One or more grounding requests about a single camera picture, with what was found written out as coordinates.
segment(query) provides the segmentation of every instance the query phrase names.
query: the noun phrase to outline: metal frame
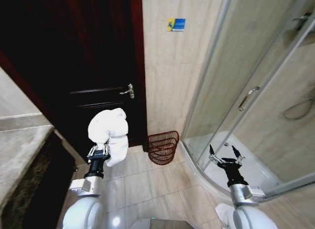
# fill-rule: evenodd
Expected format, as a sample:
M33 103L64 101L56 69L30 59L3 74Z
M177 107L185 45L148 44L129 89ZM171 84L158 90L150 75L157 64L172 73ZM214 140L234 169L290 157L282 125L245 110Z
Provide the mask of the metal frame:
M190 106L190 110L189 110L189 115L188 118L186 119L186 124L185 124L185 128L183 131L183 136L185 136L187 129L188 129L188 125L189 122L191 120L192 114L193 114L193 110L194 107L196 106L197 103L197 99L198 99L198 95L201 92L201 88L202 88L202 84L204 82L204 77L206 75L207 72L207 68L211 62L211 58L213 56L214 53L214 49L216 47L216 44L218 42L218 38L220 35L220 31L222 29L223 23L224 23L224 19L226 17L229 5L230 5L231 0L223 0L222 2L222 6L221 6L221 10L218 16L218 21L216 23L216 27L215 27L215 36L211 39L210 44L209 44L209 50L207 52L207 60L205 61L203 68L202 68L202 74L199 77L199 81L198 81L198 87L195 91L194 94L194 99L193 102ZM304 3L306 2L306 0L297 0L296 5L294 6L294 8L290 11L290 14L288 16L288 19L286 20L286 22L284 23L282 29L279 31L279 33L277 34L277 36L275 37L275 39L269 44L269 46L267 47L267 49L265 49L265 51L262 53L261 58L258 60L257 65L255 66L255 69L253 70L253 72L250 74L249 78L247 79L242 91L240 92L240 95L244 92L244 89L246 88L246 85L250 82L251 78L253 77L253 75L255 74L256 70L258 69L259 65L261 64L261 62L263 61L265 55L267 54L267 52L269 51L269 49L273 46L275 41L278 41L279 38L281 38L283 32L285 31L286 26L288 25L288 23L291 22L291 20L293 19L293 17L296 15L297 12L299 12L302 7L304 6ZM233 125L233 127L231 128L231 130L229 131L229 133L227 134L225 140L221 143L220 147L218 148L218 150L216 151L216 153L221 149L221 147L224 145L224 143L227 141L227 139L229 138L229 136L232 134L232 132L236 129L236 127L241 123L241 121L243 120L243 118L245 117L245 115L251 110L251 107L253 106L253 104L258 100L258 98L263 94L263 91L266 87L268 87L270 81L272 80L272 78L277 75L277 73L281 70L281 68L283 67L283 65L286 63L286 61L289 59L289 57L293 54L293 52L296 50L296 48L299 46L299 44L303 41L303 39L305 38L305 36L309 33L309 31L314 27L315 25L315 14L313 13L309 20L305 23L305 25L303 26L303 28L299 31L298 35L294 38L294 40L291 42L291 44L288 46L288 48L286 49L286 51L282 54L282 56L279 58L278 62L276 63L276 65L274 66L274 68L270 71L270 73L267 75L265 81L263 82L263 84L260 86L261 87L261 92L259 92L259 94L257 94L257 96L253 99L250 100L248 103L248 107L244 112L242 112L240 114L240 116L237 118L236 123ZM221 124L219 125L218 129L216 130L216 132L213 134L213 136L211 137L208 145L210 144L211 140L215 137L217 131L220 129L222 123L224 122L224 120L227 118L227 115L229 114L230 110L233 108L235 102L231 105L231 108L229 109L229 111L226 113L223 121L221 122ZM194 160L194 157L192 156L192 154L190 153L188 147L186 146L186 144L182 141L183 146L185 148L185 150L187 151L189 157ZM201 156L204 155L205 151L207 150L207 146L205 148L205 150L201 153L201 155L198 158L198 161L200 160ZM219 190L220 192L229 195L229 192L225 189L223 189L222 187L220 187L217 183L215 183L214 181L212 181L205 173L204 173L204 169L210 164L210 161L206 164L206 166L204 168L201 168L197 162L198 161L192 161L193 164L195 165L196 169L198 170L199 173L201 173L201 175L207 180L207 182L209 184L211 184L213 187L215 187L217 190ZM273 189L272 191L269 191L266 193L266 197L264 199L262 199L261 201L268 201L271 200L272 198L285 194L287 192L299 189L303 186L307 186L310 184L315 183L315 173L314 174L310 174L308 176L299 178L297 180L294 180L292 182L288 182L280 187L277 187L275 189Z

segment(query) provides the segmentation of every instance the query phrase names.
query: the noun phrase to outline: glass shower enclosure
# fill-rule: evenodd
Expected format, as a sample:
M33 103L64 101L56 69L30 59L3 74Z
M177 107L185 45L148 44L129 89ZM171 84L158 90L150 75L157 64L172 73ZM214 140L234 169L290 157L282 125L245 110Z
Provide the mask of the glass shower enclosure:
M209 160L245 157L267 198L315 182L315 0L223 0L182 136L191 161L229 194Z

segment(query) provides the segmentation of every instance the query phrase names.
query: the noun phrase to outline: robotic hand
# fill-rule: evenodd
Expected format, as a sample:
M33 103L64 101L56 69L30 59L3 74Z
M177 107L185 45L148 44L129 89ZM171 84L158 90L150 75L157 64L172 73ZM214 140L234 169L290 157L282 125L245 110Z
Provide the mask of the robotic hand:
M111 157L108 142L100 150L97 145L93 146L87 157L89 171L83 179L73 180L69 188L82 198L67 210L63 229L95 229L101 221L103 206L98 197L101 195L104 161Z
M244 157L234 146L232 149L236 159L219 158L210 145L209 159L225 171L235 208L231 210L228 205L219 204L217 208L226 208L222 220L231 229L277 229L276 224L266 214L254 208L258 205L258 199L263 198L265 194L260 187L251 187L244 180L239 172Z

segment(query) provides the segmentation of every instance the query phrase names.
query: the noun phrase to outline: door frame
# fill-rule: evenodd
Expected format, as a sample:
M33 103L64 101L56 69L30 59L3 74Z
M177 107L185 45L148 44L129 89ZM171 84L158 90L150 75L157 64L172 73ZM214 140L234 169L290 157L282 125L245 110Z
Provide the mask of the door frame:
M136 60L136 94L139 100L139 112L143 117L139 120L139 135L141 136L143 150L148 150L148 130L147 130L147 105L146 105L146 87L145 87L145 66L144 66L144 38L143 38L143 17L142 0L129 0L131 24L133 32L133 41ZM10 78L19 86L26 96L37 106L50 123L68 140L68 132L62 126L48 106L37 95L33 88L20 75L4 52L0 49L0 66L10 76Z

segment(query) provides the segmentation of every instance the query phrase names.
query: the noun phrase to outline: floor tile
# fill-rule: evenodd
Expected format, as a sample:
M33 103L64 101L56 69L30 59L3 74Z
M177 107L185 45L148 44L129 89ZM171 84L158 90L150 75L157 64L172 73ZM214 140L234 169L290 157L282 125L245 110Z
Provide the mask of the floor tile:
M169 166L148 171L153 198L177 191Z
M129 147L127 154L136 154L136 153L142 153L142 152L143 152L142 145L138 145L138 146Z
M125 177L126 206L152 199L148 172Z
M184 153L179 147L177 147L175 151L174 159L169 164L172 165L172 164L178 164L178 163L183 163L183 162L185 162Z
M153 199L126 207L126 225L130 228L136 221L156 217Z
M203 229L222 229L222 225L219 218L213 219L202 224Z
M153 229L197 229L192 227L186 221L176 220L152 220L150 228Z
M216 198L215 196L213 196L210 192L208 192L205 188L203 188L203 190L206 192L206 195L210 201L210 203L212 204L212 206L215 208L220 202L220 200L218 198Z
M99 229L126 229L125 208L104 213Z
M185 163L171 165L170 169L179 191L198 185L196 177L189 172Z
M187 215L178 192L154 199L157 219L184 220Z
M145 161L146 161L146 165L147 165L148 170L158 169L158 168L165 166L165 165L158 165L158 164L155 164L154 162L152 162L148 156L148 153L145 153Z
M104 212L114 211L125 206L124 178L102 182L102 195L100 200Z
M310 222L302 217L283 196L261 203L258 209L263 211L280 229L312 228Z
M114 180L114 179L118 179L121 177L124 177L125 175L125 160L123 160L122 162L113 165L112 167L108 167L106 166L106 164L104 164L104 178L103 181L109 181L109 180Z
M201 186L179 191L179 194L189 221L202 224L217 218L215 209Z
M134 175L147 170L145 153L127 155L125 159L125 176Z

